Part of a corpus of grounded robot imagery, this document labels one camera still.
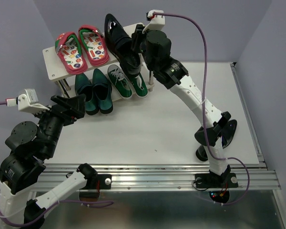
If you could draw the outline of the black patent loafer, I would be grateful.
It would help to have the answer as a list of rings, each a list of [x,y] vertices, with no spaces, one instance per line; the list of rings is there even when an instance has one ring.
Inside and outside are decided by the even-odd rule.
[[[229,120],[226,126],[222,129],[221,134],[222,134],[222,147],[225,149],[230,145],[232,142],[235,132],[237,128],[237,121],[235,119]],[[204,149],[203,145],[200,145],[198,149],[195,152],[196,157],[202,161],[205,162],[208,160],[206,151]]]
[[[136,77],[141,71],[139,54],[131,49],[132,39],[110,13],[105,17],[104,36],[107,49],[120,63],[127,77]]]

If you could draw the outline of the dark green leather loafer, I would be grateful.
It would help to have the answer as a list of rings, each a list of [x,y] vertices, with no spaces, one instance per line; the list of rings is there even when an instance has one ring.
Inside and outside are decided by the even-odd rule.
[[[94,69],[92,74],[92,88],[96,96],[99,110],[102,114],[113,111],[112,86],[100,69]]]

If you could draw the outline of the green canvas sneaker white laces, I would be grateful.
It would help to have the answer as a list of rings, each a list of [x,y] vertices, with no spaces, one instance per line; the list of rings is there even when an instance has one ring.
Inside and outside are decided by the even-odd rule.
[[[131,77],[130,82],[138,97],[145,98],[148,95],[148,90],[141,74],[136,77]]]

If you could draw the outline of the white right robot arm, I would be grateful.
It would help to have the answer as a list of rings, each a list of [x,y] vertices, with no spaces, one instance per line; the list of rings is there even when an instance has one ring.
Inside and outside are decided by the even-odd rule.
[[[171,40],[160,30],[137,24],[132,34],[132,50],[143,56],[149,71],[166,89],[180,98],[201,123],[194,137],[205,148],[210,182],[221,186],[227,181],[230,166],[224,158],[222,129],[231,114],[217,109],[195,85],[188,70],[170,56]]]

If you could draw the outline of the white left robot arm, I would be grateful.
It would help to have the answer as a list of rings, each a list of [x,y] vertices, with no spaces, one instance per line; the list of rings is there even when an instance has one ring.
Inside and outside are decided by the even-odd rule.
[[[38,229],[53,207],[73,192],[96,184],[97,171],[85,163],[45,195],[29,198],[46,168],[44,161],[54,155],[62,128],[84,117],[85,98],[83,94],[73,98],[55,95],[51,98],[54,105],[44,106],[30,95],[18,96],[18,110],[39,121],[19,123],[5,141],[11,152],[0,166],[0,229]]]

